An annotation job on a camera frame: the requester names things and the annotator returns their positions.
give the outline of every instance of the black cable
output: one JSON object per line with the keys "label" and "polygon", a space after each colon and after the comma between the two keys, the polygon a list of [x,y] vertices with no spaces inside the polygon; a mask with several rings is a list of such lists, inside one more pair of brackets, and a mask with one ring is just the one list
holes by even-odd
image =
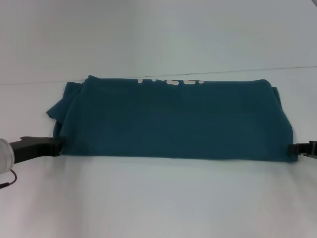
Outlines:
{"label": "black cable", "polygon": [[16,175],[15,171],[10,170],[13,174],[14,174],[14,180],[13,182],[10,182],[9,185],[14,184],[16,182],[16,180],[18,179],[18,176]]}
{"label": "black cable", "polygon": [[13,170],[10,170],[10,171],[14,174],[14,181],[13,182],[5,182],[5,183],[0,184],[0,189],[4,188],[4,187],[8,187],[11,184],[14,184],[16,182],[16,180],[18,179],[18,176],[16,175],[15,171],[13,171]]}

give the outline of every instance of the folded t-shirt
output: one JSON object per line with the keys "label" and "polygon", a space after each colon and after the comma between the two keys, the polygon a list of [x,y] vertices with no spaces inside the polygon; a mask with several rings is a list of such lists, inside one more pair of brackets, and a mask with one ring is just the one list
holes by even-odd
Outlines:
{"label": "folded t-shirt", "polygon": [[47,112],[62,154],[297,161],[287,153],[292,127],[266,80],[178,82],[67,83]]}

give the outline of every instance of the metal cylinder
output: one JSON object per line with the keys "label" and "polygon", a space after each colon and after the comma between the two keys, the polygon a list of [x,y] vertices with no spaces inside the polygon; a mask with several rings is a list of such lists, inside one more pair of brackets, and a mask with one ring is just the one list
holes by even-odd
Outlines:
{"label": "metal cylinder", "polygon": [[14,165],[14,152],[4,139],[0,139],[0,174],[8,172]]}

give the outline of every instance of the white table surface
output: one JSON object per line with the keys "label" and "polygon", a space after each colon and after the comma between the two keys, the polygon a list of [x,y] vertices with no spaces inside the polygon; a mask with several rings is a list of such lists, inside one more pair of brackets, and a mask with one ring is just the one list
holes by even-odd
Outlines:
{"label": "white table surface", "polygon": [[[316,139],[317,69],[169,77],[277,86],[298,142]],[[64,82],[0,86],[3,138],[48,136]],[[314,238],[317,161],[42,157],[0,190],[1,238]],[[0,182],[12,179],[10,173]]]}

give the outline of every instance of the teal t-shirt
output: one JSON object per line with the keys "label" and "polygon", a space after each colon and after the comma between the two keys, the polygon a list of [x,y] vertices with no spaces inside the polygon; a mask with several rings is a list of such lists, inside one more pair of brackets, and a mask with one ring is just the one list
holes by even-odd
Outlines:
{"label": "teal t-shirt", "polygon": [[297,161],[292,127],[266,80],[178,85],[150,79],[67,83],[47,113],[62,154]]}

